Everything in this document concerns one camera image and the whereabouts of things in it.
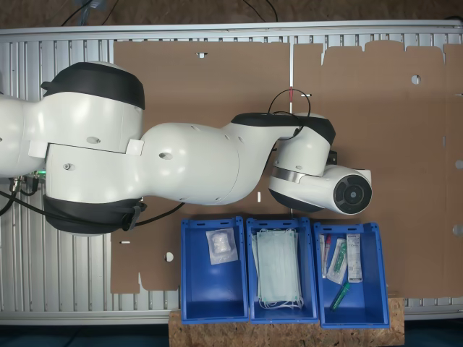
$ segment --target cardboard sheet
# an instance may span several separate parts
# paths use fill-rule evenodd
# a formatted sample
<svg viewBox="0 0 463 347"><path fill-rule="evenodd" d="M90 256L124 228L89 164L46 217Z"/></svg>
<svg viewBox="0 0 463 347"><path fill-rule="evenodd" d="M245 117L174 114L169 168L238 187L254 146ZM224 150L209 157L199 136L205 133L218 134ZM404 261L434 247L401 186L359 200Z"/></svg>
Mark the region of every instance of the cardboard sheet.
<svg viewBox="0 0 463 347"><path fill-rule="evenodd" d="M463 295L462 48L447 46L445 65L439 48L373 41L329 48L322 65L322 45L294 47L294 87L333 123L339 165L372 171L370 206L346 219L379 224L390 294Z"/></svg>
<svg viewBox="0 0 463 347"><path fill-rule="evenodd" d="M197 53L207 54L201 58ZM289 86L287 43L116 42L114 61L143 83L145 131L171 121L223 127L237 114L267 111L275 95ZM279 98L275 110L288 111L288 100L288 95ZM185 205L136 231L113 233L111 292L139 293L138 274L146 290L177 290L183 218L288 213L268 191L271 169L269 165L255 191L239 202L220 207ZM257 192L261 192L260 203ZM178 205L157 197L147 197L145 203L144 219ZM172 262L164 260L167 252L174 255Z"/></svg>
<svg viewBox="0 0 463 347"><path fill-rule="evenodd" d="M284 43L118 42L114 50L116 64L145 86L145 130L168 121L222 127L239 113L266 111L289 86ZM318 44L294 47L294 87L312 94L313 112L333 123L339 165L372 171L373 200L353 217L327 210L309 216L329 223L377 222L390 295L463 295L463 237L454 234L455 226L463 228L463 46L447 45L445 62L439 48L404 51L393 41L373 41L365 51L332 47L323 64L322 51ZM294 95L294 112L306 111L305 99ZM275 107L287 104L283 97ZM136 232L113 233L111 292L138 293L138 274L145 289L177 289L183 218L288 218L288 209L268 192L271 169L235 204L185 205ZM177 205L155 197L145 202L143 218ZM164 261L167 252L173 262Z"/></svg>

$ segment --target plastic bag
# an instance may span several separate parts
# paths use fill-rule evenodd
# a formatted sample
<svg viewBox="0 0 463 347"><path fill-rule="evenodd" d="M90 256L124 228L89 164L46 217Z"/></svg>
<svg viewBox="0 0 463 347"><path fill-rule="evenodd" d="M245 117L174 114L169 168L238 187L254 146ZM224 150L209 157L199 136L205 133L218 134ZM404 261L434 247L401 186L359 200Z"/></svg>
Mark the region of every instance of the plastic bag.
<svg viewBox="0 0 463 347"><path fill-rule="evenodd" d="M238 260L233 228L206 231L205 235L208 239L212 265Z"/></svg>
<svg viewBox="0 0 463 347"><path fill-rule="evenodd" d="M344 275L347 269L347 245L345 239L336 240L336 248L334 250L333 259L331 259L328 275L329 280L334 283L342 284Z"/></svg>

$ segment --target osb wood platform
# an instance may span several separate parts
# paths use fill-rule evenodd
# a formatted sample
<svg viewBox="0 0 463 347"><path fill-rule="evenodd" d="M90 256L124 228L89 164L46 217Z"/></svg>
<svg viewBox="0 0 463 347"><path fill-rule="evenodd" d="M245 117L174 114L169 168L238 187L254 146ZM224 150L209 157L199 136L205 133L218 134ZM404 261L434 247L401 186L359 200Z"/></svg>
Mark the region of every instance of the osb wood platform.
<svg viewBox="0 0 463 347"><path fill-rule="evenodd" d="M183 325L171 312L171 347L200 346L400 346L404 339L404 300L389 299L390 329L323 330L319 324L224 323Z"/></svg>

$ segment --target blue plastic bin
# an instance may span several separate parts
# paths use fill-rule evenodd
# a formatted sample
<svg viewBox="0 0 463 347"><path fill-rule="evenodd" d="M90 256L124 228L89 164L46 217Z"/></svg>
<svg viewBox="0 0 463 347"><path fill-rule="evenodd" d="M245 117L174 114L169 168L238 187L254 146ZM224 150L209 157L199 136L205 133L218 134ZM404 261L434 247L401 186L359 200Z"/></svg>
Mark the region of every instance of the blue plastic bin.
<svg viewBox="0 0 463 347"><path fill-rule="evenodd" d="M233 228L238 261L211 265L205 232ZM182 221L182 322L247 322L243 219Z"/></svg>
<svg viewBox="0 0 463 347"><path fill-rule="evenodd" d="M360 252L363 282L350 283L350 290L339 308L332 312L330 306L341 285L322 278L319 235L331 235L328 253L328 266L331 264L336 240L346 238L347 234L360 234ZM323 329L364 329L389 328L389 307L384 274L383 250L379 227L376 223L356 226L313 225L313 235L317 254L318 302L320 303L320 325ZM344 283L347 282L347 271Z"/></svg>
<svg viewBox="0 0 463 347"><path fill-rule="evenodd" d="M301 282L302 309L263 309L258 298L258 274L255 269L252 254L251 235L260 229L287 229L294 228L299 233L297 242L297 259L299 260L299 273ZM247 231L247 269L249 271L249 305L251 308L251 323L317 323L317 295L315 292L315 269L311 246L310 223L307 218L291 220L254 220L246 221Z"/></svg>

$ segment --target gray slotted surface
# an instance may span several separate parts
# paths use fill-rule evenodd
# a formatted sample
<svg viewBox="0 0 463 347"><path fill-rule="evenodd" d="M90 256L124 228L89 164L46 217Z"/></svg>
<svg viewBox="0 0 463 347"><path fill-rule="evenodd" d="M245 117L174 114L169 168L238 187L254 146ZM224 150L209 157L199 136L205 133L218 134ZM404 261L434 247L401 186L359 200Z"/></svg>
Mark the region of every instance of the gray slotted surface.
<svg viewBox="0 0 463 347"><path fill-rule="evenodd" d="M453 21L313 22L0 30L0 91L37 101L50 81L79 61L114 61L114 40L322 43L362 46L397 40L407 46L462 44ZM0 184L6 191L8 186ZM23 198L42 207L41 195ZM6 200L0 197L0 206ZM73 236L14 204L0 220L0 324L166 323L178 291L111 294L111 235ZM406 319L463 317L463 298L406 299Z"/></svg>

